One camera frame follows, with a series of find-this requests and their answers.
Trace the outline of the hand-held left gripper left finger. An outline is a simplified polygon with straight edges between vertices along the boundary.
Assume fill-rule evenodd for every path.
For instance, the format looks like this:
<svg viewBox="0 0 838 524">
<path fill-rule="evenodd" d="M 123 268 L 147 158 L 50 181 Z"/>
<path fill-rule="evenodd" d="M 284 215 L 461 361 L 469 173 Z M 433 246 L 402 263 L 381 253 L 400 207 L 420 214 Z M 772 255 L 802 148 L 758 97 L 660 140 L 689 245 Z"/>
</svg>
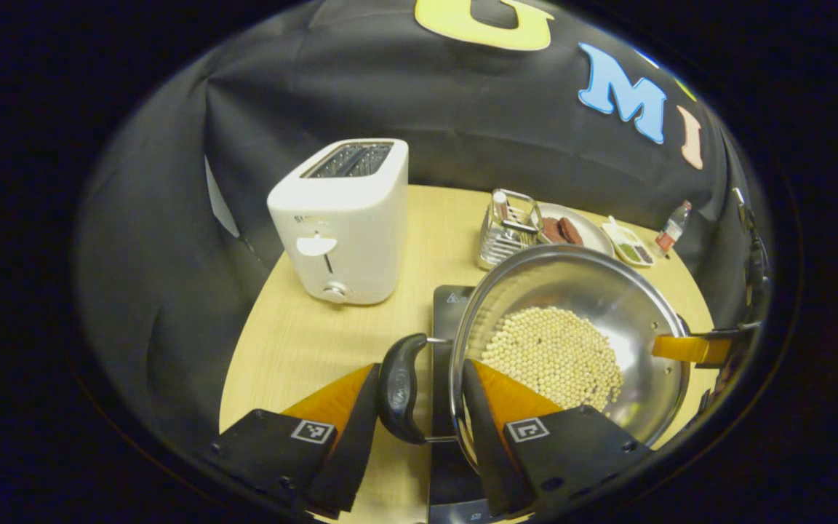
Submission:
<svg viewBox="0 0 838 524">
<path fill-rule="evenodd" d="M 207 461 L 304 520 L 336 520 L 352 510 L 366 472 L 380 368 L 362 366 L 279 413 L 253 409 L 212 440 Z"/>
</svg>

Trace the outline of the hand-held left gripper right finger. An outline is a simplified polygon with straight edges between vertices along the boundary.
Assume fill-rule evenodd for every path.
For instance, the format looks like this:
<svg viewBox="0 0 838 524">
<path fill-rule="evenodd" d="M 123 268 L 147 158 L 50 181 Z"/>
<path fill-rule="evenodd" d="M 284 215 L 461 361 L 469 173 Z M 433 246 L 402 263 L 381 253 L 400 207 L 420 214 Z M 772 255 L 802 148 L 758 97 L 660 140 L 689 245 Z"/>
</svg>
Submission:
<svg viewBox="0 0 838 524">
<path fill-rule="evenodd" d="M 595 408 L 560 408 L 482 362 L 463 362 L 462 384 L 476 470 L 497 515 L 579 503 L 652 453 Z"/>
</svg>

